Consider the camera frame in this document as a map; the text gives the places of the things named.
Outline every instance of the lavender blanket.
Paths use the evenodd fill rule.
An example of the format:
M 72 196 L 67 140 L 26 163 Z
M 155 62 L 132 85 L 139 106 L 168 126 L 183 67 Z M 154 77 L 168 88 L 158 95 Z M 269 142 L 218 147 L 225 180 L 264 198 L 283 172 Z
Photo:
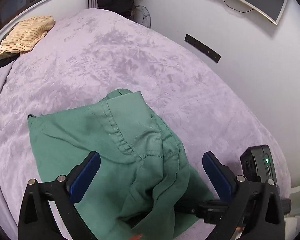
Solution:
M 189 163 L 210 189 L 201 164 L 204 152 L 212 151 L 241 174 L 239 157 L 245 149 L 268 144 L 280 194 L 289 196 L 290 174 L 277 142 L 205 63 L 113 12 L 87 9 L 57 22 L 31 52 L 18 58 L 2 88 L 0 208 L 6 216 L 18 223 L 27 181 L 40 180 L 27 115 L 93 104 L 118 88 L 142 92 L 146 103 L 183 141 Z M 0 221 L 11 239 L 17 239 L 16 226 Z M 212 228 L 199 221 L 178 239 L 204 239 Z

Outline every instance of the black device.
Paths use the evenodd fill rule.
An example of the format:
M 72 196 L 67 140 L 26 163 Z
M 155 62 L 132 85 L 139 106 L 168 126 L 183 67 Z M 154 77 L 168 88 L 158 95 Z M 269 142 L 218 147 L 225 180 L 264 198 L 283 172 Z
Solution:
M 266 182 L 272 179 L 277 183 L 274 163 L 268 145 L 249 147 L 240 156 L 243 175 L 250 181 Z
M 240 240 L 284 240 L 283 215 L 290 212 L 291 201 L 280 199 L 273 180 L 274 167 L 272 177 L 261 181 L 266 179 L 264 174 L 267 173 L 267 165 L 258 165 L 257 159 L 271 157 L 267 149 L 269 147 L 266 146 L 250 147 L 242 155 L 242 166 L 247 160 L 256 159 L 255 166 L 249 167 L 249 178 L 255 181 L 242 175 L 235 176 L 212 152 L 206 152 L 202 157 L 202 166 L 220 200 L 178 202 L 174 207 L 175 212 L 194 214 L 204 219 L 205 223 L 216 224 L 207 240 L 230 240 L 238 227 L 243 229 Z M 82 199 L 100 162 L 99 154 L 90 152 L 67 176 L 60 175 L 54 181 L 45 183 L 29 180 L 20 209 L 18 239 L 65 240 L 48 203 L 54 201 L 73 240 L 97 240 L 75 209 L 74 203 Z

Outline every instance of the green cloth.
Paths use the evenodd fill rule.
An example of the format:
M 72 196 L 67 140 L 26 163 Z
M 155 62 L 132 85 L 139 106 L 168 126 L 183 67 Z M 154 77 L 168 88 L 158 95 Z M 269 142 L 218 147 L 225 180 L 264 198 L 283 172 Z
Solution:
M 180 139 L 140 92 L 115 90 L 93 105 L 30 115 L 28 126 L 43 182 L 68 174 L 90 151 L 100 153 L 101 167 L 75 204 L 99 240 L 173 239 L 197 221 L 175 214 L 175 203 L 213 198 Z

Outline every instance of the black cable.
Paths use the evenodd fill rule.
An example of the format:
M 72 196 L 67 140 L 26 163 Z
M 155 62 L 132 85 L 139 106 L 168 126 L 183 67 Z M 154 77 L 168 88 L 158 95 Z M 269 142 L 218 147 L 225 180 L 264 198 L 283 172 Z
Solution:
M 230 7 L 229 5 L 227 5 L 229 8 L 231 8 L 232 10 L 235 10 L 235 11 L 237 11 L 237 12 L 241 12 L 241 11 L 238 11 L 237 9 L 234 9 L 234 8 L 232 8 L 232 7 Z M 253 8 L 251 9 L 251 10 L 249 10 L 249 11 L 246 11 L 246 12 L 241 12 L 241 13 L 247 13 L 247 12 L 251 12 L 253 10 Z

